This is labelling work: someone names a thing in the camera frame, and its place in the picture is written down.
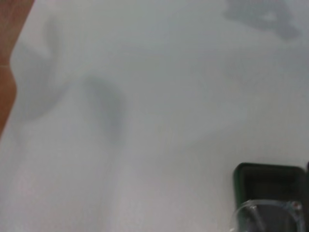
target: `white surface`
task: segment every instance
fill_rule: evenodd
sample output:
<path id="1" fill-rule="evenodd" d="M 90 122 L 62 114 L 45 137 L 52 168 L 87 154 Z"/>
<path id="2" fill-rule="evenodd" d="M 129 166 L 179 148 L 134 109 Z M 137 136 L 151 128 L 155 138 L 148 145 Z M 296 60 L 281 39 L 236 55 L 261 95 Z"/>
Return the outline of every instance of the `white surface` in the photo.
<path id="1" fill-rule="evenodd" d="M 0 231 L 227 232 L 239 163 L 305 166 L 308 1 L 228 2 L 36 1 Z"/>

